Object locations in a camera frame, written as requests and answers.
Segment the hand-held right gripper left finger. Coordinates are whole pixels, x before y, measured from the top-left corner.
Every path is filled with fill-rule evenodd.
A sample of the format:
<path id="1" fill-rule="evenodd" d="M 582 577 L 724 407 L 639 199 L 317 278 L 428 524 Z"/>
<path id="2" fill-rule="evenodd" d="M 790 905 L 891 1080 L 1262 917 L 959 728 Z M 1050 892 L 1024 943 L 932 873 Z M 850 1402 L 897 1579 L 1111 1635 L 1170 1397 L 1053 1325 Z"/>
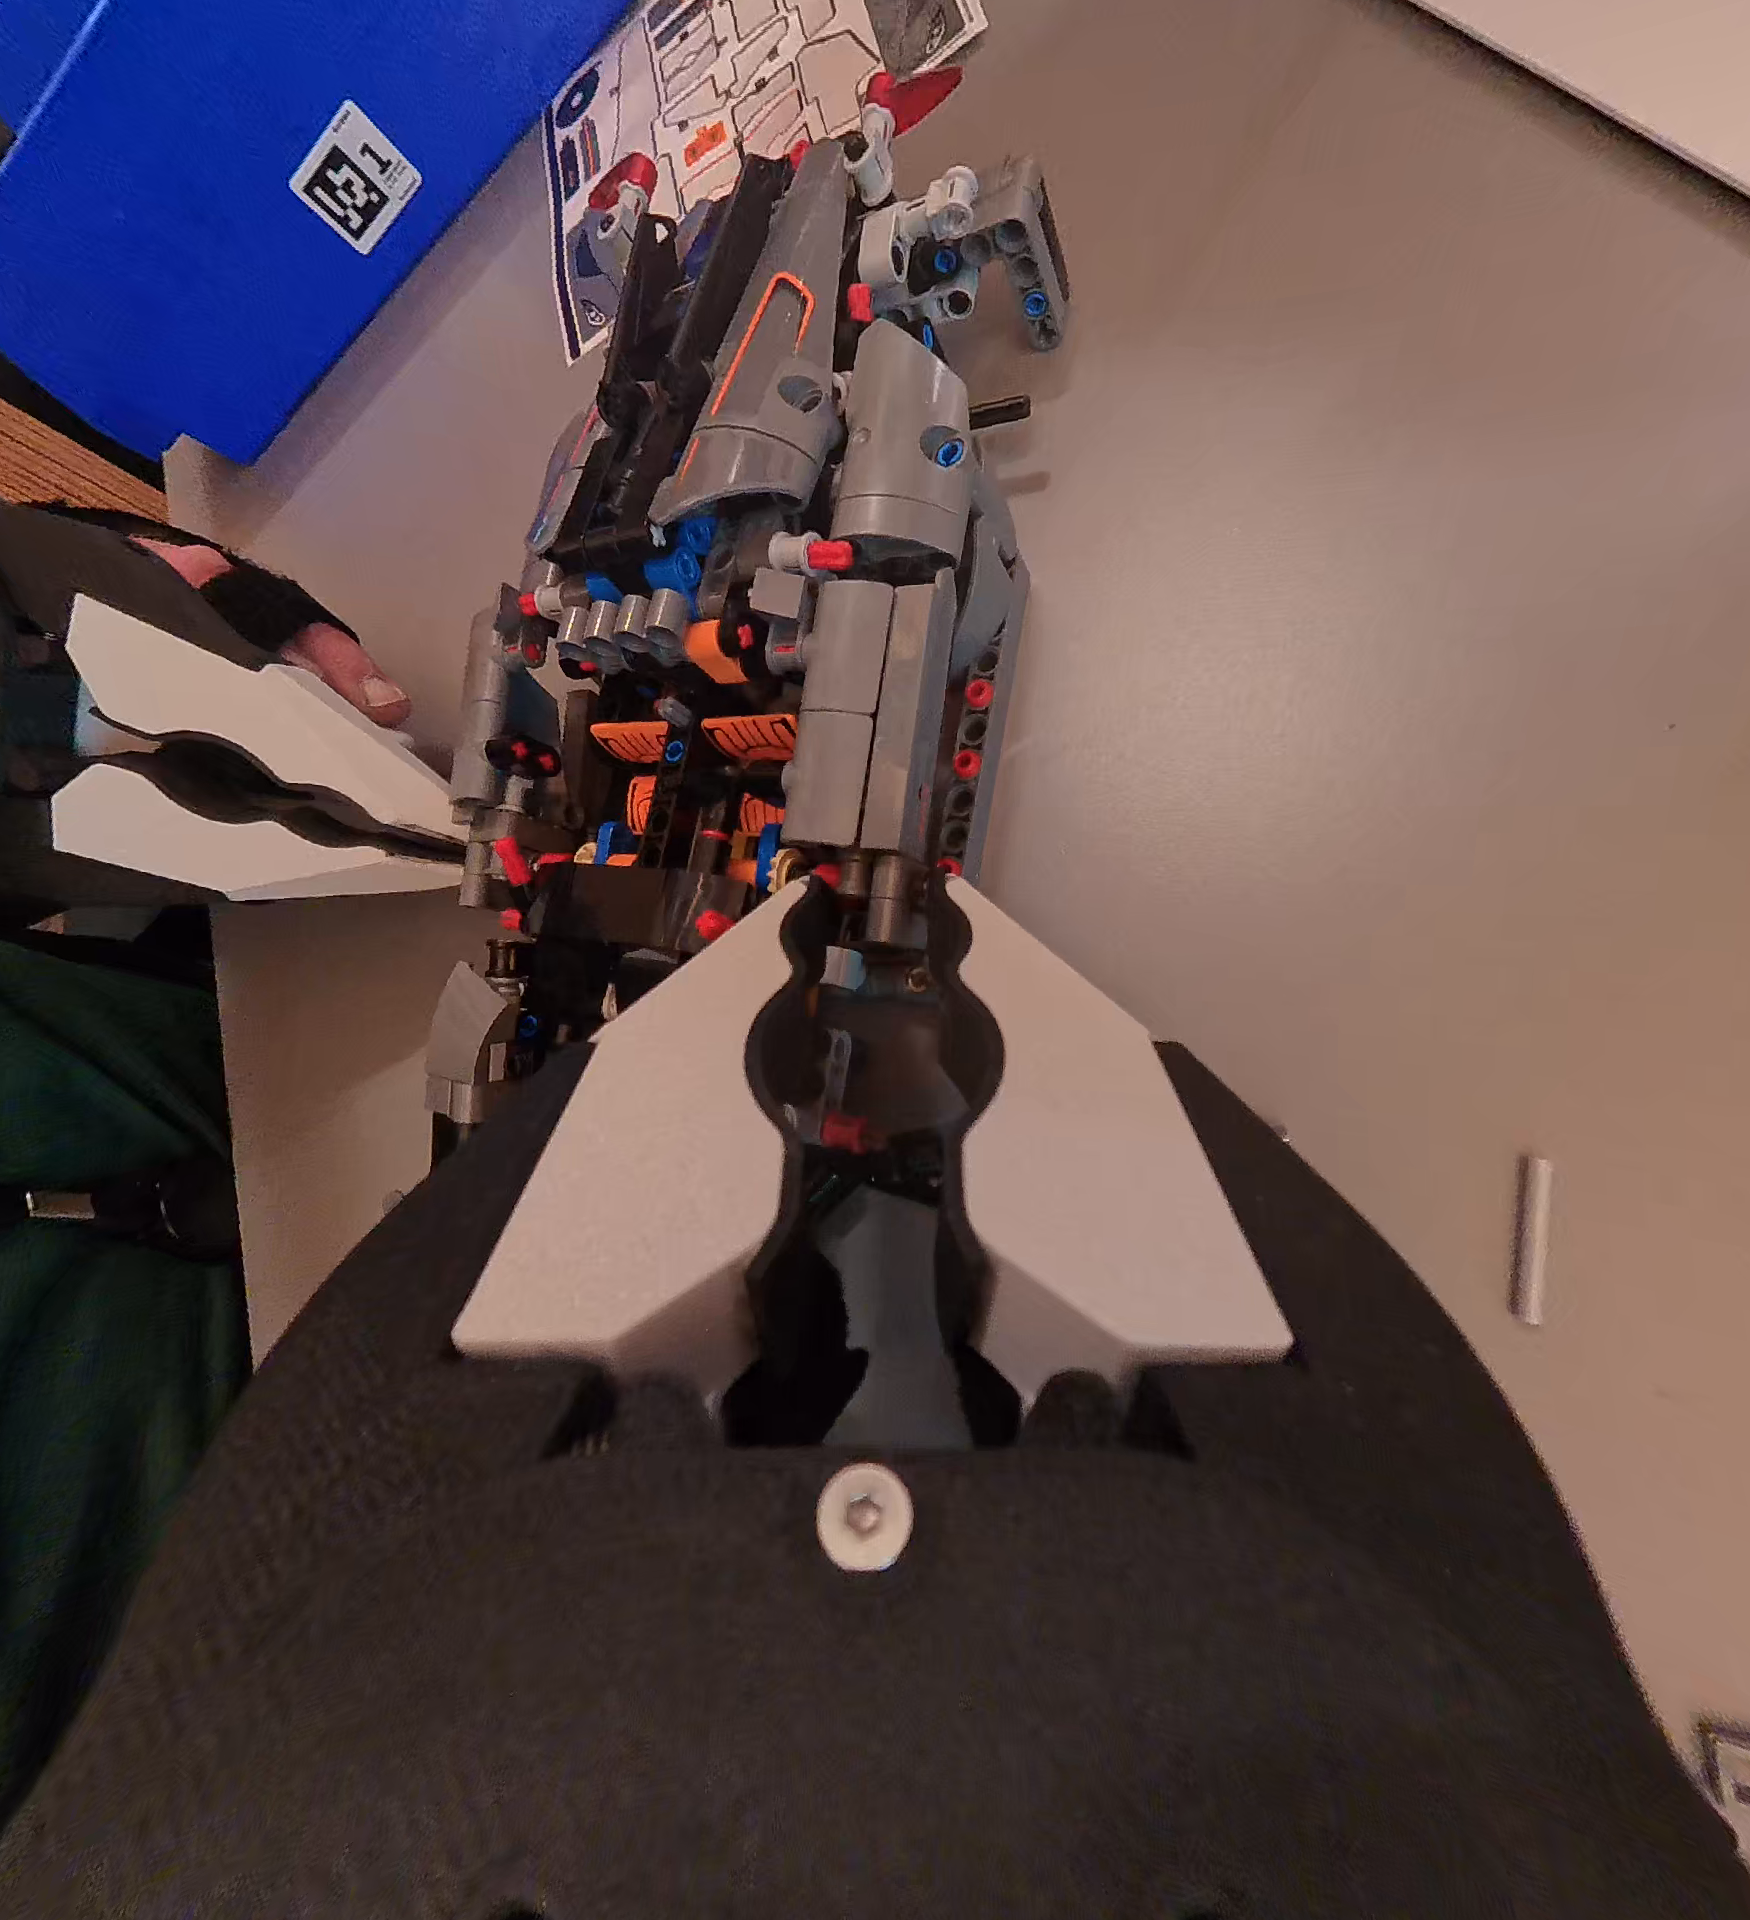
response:
<path id="1" fill-rule="evenodd" d="M 794 975 L 783 923 L 812 899 L 811 880 L 783 886 L 589 1044 L 456 1318 L 462 1356 L 571 1356 L 705 1397 L 745 1368 L 744 1274 L 786 1168 L 745 1041 Z"/>

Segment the white flat board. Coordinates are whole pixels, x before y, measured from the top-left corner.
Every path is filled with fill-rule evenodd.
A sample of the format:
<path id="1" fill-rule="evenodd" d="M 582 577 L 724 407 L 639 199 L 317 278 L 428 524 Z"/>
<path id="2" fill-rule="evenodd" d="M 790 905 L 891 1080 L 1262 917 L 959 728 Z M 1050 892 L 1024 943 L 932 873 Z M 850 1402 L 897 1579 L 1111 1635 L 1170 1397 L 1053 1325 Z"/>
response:
<path id="1" fill-rule="evenodd" d="M 1750 1 L 1424 1 L 1750 199 Z"/>

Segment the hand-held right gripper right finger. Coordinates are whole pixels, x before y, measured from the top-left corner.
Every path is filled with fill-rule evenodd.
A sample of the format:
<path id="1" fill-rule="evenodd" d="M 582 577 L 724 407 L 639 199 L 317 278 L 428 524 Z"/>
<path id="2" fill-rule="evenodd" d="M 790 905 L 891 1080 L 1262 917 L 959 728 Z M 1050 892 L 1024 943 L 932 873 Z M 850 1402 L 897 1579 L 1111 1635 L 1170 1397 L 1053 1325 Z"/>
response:
<path id="1" fill-rule="evenodd" d="M 983 1361 L 1033 1400 L 1063 1373 L 1285 1358 L 1290 1322 L 1147 1029 L 966 879 L 950 892 L 958 980 L 1001 1050 L 962 1142 Z"/>

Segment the grey lego cylinder assembly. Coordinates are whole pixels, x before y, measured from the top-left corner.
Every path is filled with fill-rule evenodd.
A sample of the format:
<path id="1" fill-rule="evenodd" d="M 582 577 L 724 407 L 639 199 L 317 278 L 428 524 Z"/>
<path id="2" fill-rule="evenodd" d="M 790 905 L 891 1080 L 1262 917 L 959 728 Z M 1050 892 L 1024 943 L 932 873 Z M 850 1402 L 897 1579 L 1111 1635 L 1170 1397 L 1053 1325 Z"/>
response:
<path id="1" fill-rule="evenodd" d="M 955 617 L 947 566 L 919 585 L 847 578 L 814 593 L 783 844 L 864 862 L 872 947 L 917 941 Z"/>

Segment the person's left hand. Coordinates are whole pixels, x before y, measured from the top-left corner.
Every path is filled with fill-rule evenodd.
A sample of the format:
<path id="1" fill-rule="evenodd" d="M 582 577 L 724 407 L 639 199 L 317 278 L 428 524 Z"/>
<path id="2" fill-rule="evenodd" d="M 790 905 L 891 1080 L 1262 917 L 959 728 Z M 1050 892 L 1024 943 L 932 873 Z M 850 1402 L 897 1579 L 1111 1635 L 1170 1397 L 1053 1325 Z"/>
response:
<path id="1" fill-rule="evenodd" d="M 163 561 L 266 659 L 314 674 L 383 730 L 408 724 L 410 699 L 358 634 L 299 583 L 199 540 L 131 543 Z"/>

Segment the blue plastic bin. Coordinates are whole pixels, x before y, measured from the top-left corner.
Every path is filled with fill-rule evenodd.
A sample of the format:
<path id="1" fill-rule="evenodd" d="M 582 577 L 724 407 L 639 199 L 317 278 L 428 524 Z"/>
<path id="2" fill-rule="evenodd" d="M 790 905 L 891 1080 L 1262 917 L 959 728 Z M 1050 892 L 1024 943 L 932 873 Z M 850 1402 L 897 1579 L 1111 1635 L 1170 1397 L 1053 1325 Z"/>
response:
<path id="1" fill-rule="evenodd" d="M 621 1 L 0 1 L 0 352 L 258 458 Z"/>

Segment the lego sticker sheet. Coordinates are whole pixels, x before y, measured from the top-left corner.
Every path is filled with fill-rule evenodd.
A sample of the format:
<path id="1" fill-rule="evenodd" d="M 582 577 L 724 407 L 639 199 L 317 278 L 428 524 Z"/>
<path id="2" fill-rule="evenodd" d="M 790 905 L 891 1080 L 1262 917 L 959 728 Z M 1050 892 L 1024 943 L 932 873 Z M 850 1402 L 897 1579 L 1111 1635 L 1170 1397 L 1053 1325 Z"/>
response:
<path id="1" fill-rule="evenodd" d="M 553 297 L 568 365 L 614 325 L 630 192 L 696 254 L 744 159 L 852 130 L 867 80 L 959 61 L 982 1 L 646 1 L 544 108 Z"/>

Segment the light grey lego tube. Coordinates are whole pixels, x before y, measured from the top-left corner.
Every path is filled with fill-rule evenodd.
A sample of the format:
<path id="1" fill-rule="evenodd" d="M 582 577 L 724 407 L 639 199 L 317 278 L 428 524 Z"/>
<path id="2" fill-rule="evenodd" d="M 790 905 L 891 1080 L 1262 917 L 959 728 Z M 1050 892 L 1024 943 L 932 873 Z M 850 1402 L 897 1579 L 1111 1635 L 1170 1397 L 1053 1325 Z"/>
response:
<path id="1" fill-rule="evenodd" d="M 1516 1172 L 1508 1311 L 1523 1327 L 1538 1328 L 1545 1314 L 1552 1225 L 1554 1164 L 1523 1153 Z"/>

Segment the large grey lego vehicle model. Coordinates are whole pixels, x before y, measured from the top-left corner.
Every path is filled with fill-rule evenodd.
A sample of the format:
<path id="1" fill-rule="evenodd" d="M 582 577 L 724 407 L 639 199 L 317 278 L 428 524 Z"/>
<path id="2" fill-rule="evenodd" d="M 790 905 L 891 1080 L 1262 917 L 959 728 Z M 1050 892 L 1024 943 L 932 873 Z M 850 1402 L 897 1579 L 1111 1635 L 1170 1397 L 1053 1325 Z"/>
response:
<path id="1" fill-rule="evenodd" d="M 696 254 L 636 199 L 597 396 L 553 451 L 535 566 L 463 681 L 459 899 L 494 908 L 500 936 L 431 1023 L 437 1157 L 747 912 L 814 884 L 792 984 L 745 1041 L 786 1168 L 744 1274 L 754 1355 L 721 1394 L 744 1444 L 819 1440 L 862 1387 L 869 1335 L 820 1239 L 862 1191 L 936 1209 L 936 1262 L 955 1267 L 929 1300 L 959 1418 L 1005 1418 L 974 1346 L 979 1272 L 945 1223 L 958 1093 L 929 1089 L 927 1044 L 951 952 L 936 914 L 979 865 L 1028 597 L 982 440 L 1031 402 L 971 398 L 941 337 L 997 263 L 1028 346 L 1054 351 L 1071 282 L 1031 157 L 897 193 L 895 141 L 959 80 L 955 62 L 877 71 L 852 130 L 744 159 Z M 802 659 L 819 587 L 941 566 L 958 617 L 917 941 L 872 947 L 864 862 L 783 844 Z"/>

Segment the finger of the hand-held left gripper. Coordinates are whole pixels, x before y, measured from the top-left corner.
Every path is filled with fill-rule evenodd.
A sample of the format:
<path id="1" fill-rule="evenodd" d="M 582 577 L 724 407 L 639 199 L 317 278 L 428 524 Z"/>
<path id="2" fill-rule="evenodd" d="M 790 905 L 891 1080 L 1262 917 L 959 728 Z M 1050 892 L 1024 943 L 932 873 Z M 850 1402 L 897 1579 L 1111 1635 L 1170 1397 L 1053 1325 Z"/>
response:
<path id="1" fill-rule="evenodd" d="M 49 803 L 51 842 L 219 899 L 456 888 L 463 840 L 384 827 L 335 795 L 242 786 L 161 755 L 97 759 Z"/>
<path id="2" fill-rule="evenodd" d="M 91 595 L 73 600 L 67 650 L 114 731 L 216 741 L 279 786 L 335 795 L 380 829 L 457 836 L 448 781 L 308 670 L 225 659 Z"/>

